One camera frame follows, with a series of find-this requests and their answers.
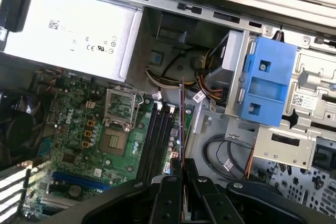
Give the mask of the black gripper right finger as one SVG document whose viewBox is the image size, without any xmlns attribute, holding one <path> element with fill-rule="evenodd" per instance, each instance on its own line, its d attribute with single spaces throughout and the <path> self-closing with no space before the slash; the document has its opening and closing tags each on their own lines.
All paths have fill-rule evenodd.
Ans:
<svg viewBox="0 0 336 224">
<path fill-rule="evenodd" d="M 273 186 L 249 180 L 222 187 L 185 160 L 188 209 L 210 223 L 335 223 L 335 218 L 285 198 Z"/>
</svg>

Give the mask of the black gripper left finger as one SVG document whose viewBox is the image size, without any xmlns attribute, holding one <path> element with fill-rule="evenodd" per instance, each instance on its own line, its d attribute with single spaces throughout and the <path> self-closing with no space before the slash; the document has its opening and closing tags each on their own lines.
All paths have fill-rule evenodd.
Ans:
<svg viewBox="0 0 336 224">
<path fill-rule="evenodd" d="M 128 181 L 61 211 L 42 223 L 181 223 L 182 165 L 171 159 L 170 175 L 148 185 Z"/>
</svg>

